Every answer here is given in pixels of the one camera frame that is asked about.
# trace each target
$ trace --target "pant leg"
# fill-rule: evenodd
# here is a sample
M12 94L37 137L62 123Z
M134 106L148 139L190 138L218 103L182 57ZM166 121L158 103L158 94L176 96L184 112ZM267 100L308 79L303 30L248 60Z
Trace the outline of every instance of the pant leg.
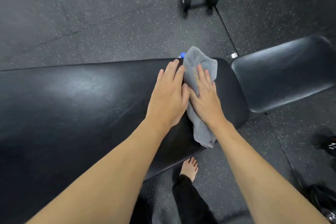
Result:
M152 224L153 209L142 198L138 197L129 224Z
M189 177L185 175L178 177L173 185L173 195L181 224L218 224Z

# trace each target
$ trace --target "black weight bench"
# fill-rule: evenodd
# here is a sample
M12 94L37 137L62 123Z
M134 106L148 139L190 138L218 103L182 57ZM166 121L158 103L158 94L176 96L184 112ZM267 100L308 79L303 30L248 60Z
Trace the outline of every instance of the black weight bench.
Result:
M1 71L0 223L27 221L125 140L144 119L157 73L171 60ZM232 68L217 60L218 96L236 128L249 111L336 85L336 54L319 36L243 56ZM184 115L145 180L202 150Z

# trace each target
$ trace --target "person's right arm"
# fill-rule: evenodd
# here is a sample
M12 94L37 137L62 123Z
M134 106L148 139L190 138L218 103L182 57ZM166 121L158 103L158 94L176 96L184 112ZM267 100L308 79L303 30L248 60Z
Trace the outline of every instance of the person's right arm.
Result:
M220 143L255 223L329 223L226 120L209 72L197 70L199 97L189 88L191 103Z

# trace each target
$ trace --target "speckled black floor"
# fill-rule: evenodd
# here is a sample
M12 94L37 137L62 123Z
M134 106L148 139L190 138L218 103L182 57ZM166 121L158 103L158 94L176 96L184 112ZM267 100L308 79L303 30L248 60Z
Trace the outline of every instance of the speckled black floor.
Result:
M0 70L172 58L191 46L229 61L236 50L245 55L316 32L336 43L335 0L219 0L212 11L200 7L187 15L179 2L0 0ZM239 132L291 182L295 169L308 184L336 190L334 160L311 145L325 127L336 133L336 89L252 115ZM253 223L219 144L196 158L195 186L216 217ZM153 223L179 223L172 173L141 191L153 202Z

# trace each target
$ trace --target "gray towel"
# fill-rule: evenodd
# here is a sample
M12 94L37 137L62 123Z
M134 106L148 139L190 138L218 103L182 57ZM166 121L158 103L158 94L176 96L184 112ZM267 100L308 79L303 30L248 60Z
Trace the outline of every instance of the gray towel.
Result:
M213 82L217 77L217 60L210 59L200 49L191 47L185 54L183 59L183 65L185 66L185 72L183 75L184 82L192 88L196 95L199 95L198 86L195 79L195 73L197 73L197 66L201 64L202 68L208 69L211 81ZM193 109L190 101L187 107L187 115L194 125L194 139L204 147L211 147L216 141L215 135L209 129L209 127L200 119Z

